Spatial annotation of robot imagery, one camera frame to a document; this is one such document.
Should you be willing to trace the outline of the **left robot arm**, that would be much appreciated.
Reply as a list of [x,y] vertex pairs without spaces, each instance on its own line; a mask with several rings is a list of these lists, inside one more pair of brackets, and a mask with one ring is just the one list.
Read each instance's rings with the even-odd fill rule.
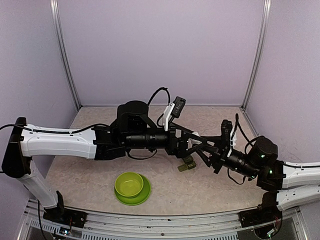
[[70,218],[63,197],[53,191],[38,174],[34,156],[72,156],[96,161],[108,161],[127,156],[132,149],[155,151],[184,158],[202,149],[207,141],[191,130],[170,122],[178,118],[184,101],[177,98],[163,114],[164,123],[157,126],[149,118],[149,106],[139,100],[129,101],[117,108],[116,119],[110,124],[96,123],[82,129],[43,128],[27,124],[20,117],[12,132],[2,161],[2,171],[18,179],[39,200],[44,209],[63,223]]

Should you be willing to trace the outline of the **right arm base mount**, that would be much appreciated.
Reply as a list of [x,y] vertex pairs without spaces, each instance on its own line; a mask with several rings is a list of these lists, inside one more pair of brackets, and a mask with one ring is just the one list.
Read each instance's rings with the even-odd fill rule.
[[277,207],[255,208],[238,213],[242,228],[265,224],[281,219],[283,214]]

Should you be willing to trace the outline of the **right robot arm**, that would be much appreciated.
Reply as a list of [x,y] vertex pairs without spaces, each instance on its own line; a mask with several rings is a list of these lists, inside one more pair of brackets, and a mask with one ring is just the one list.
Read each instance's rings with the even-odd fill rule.
[[192,147],[178,146],[183,156],[192,152],[218,174],[222,167],[234,171],[244,180],[256,180],[256,185],[265,191],[262,204],[256,210],[256,218],[266,222],[276,209],[284,211],[320,199],[320,164],[293,163],[278,159],[278,146],[264,136],[249,140],[244,152],[234,148],[238,124],[229,120],[221,123],[219,136],[200,136],[176,123],[171,125],[181,131],[181,140]]

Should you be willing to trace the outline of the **green plate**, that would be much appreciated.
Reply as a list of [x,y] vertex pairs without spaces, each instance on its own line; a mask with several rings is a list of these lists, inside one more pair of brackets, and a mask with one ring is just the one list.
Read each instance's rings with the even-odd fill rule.
[[141,175],[143,181],[144,181],[144,186],[142,191],[135,197],[123,197],[121,195],[119,195],[116,190],[115,190],[115,184],[114,184],[114,194],[116,196],[116,198],[124,205],[128,205],[128,206],[137,206],[142,204],[143,202],[145,202],[148,197],[151,194],[151,183],[150,181],[142,174]]

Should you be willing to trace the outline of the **left aluminium frame post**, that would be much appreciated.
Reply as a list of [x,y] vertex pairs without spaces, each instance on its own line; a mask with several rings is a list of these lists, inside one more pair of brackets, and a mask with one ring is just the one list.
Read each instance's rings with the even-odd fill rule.
[[50,9],[51,9],[51,15],[53,19],[55,34],[57,38],[59,54],[62,60],[62,65],[63,65],[63,69],[66,76],[66,81],[71,93],[71,98],[73,100],[74,106],[76,110],[79,111],[82,107],[82,104],[81,104],[79,94],[73,79],[73,75],[72,75],[72,71],[71,71],[71,67],[68,59],[67,49],[64,41],[63,28],[62,28],[61,19],[60,19],[59,3],[57,0],[50,1]]

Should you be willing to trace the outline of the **aluminium frame post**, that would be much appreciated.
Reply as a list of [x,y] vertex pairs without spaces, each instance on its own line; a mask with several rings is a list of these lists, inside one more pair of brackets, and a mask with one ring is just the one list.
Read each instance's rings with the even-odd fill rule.
[[261,58],[263,55],[263,50],[264,50],[264,44],[266,40],[266,35],[268,31],[268,23],[269,23],[269,18],[270,18],[270,12],[271,12],[271,5],[272,1],[271,0],[264,0],[263,1],[263,12],[262,12],[262,18],[261,18],[261,23],[260,23],[260,30],[258,34],[258,42],[257,42],[257,47],[254,55],[254,60],[253,60],[253,65],[252,69],[250,72],[250,77],[249,77],[249,82],[248,86],[244,95],[244,99],[241,105],[241,108],[245,112],[248,108],[253,90],[254,90],[254,85],[256,82],[258,70],[259,70],[259,65],[261,62]]
[[67,49],[64,41],[63,28],[62,28],[61,19],[60,19],[59,3],[57,0],[50,1],[50,9],[51,9],[51,15],[53,19],[55,34],[57,38],[59,54],[62,60],[62,65],[63,65],[63,69],[66,76],[66,81],[71,93],[71,98],[73,100],[74,106],[76,110],[79,111],[82,107],[82,104],[81,104],[79,94],[73,79],[73,75],[72,75],[72,71],[71,71],[71,67],[68,59]]

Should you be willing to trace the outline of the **green bowl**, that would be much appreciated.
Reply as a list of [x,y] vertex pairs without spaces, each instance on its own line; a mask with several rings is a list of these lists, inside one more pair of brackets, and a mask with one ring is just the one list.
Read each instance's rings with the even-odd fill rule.
[[120,174],[114,183],[115,191],[122,197],[134,198],[144,187],[142,176],[136,172],[124,172]]

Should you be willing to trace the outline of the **aluminium front rail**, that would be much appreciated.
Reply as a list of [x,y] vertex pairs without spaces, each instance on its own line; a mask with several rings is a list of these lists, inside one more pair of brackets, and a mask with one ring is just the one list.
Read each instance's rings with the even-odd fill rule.
[[132,215],[85,210],[82,227],[43,219],[43,209],[30,199],[16,240],[308,240],[302,213],[295,207],[279,219],[242,226],[237,211],[195,215]]

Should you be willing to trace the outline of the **white pill bottle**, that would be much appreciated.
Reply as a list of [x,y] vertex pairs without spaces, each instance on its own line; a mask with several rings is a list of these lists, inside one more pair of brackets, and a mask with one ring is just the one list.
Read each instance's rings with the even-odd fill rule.
[[[196,136],[198,136],[198,137],[200,136],[197,131],[194,131],[192,134],[193,134],[193,135],[196,135]],[[190,139],[190,143],[191,143],[191,145],[193,146],[193,145],[200,145],[202,142],[201,142],[200,140]]]

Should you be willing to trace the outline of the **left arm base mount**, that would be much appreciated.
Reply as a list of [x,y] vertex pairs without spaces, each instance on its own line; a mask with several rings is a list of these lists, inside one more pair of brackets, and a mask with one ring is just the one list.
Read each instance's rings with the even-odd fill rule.
[[88,214],[84,211],[78,211],[68,208],[50,208],[44,210],[43,218],[55,223],[83,229],[87,219],[87,215]]

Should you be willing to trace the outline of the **right aluminium frame post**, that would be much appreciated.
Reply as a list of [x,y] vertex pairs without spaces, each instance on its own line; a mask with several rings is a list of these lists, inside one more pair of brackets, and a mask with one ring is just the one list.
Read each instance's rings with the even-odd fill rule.
[[264,44],[266,40],[266,35],[268,31],[268,23],[269,23],[269,18],[270,18],[270,12],[271,12],[271,5],[272,1],[271,0],[264,0],[263,1],[263,12],[262,12],[262,18],[261,18],[261,23],[260,23],[260,30],[258,34],[258,42],[257,42],[257,47],[254,55],[254,60],[253,60],[253,65],[252,69],[250,72],[250,77],[249,77],[249,82],[248,86],[244,95],[244,99],[241,105],[241,108],[245,112],[248,108],[253,90],[254,90],[254,85],[256,82],[258,70],[259,70],[259,65],[261,62],[261,58],[263,55],[263,50],[264,50]]

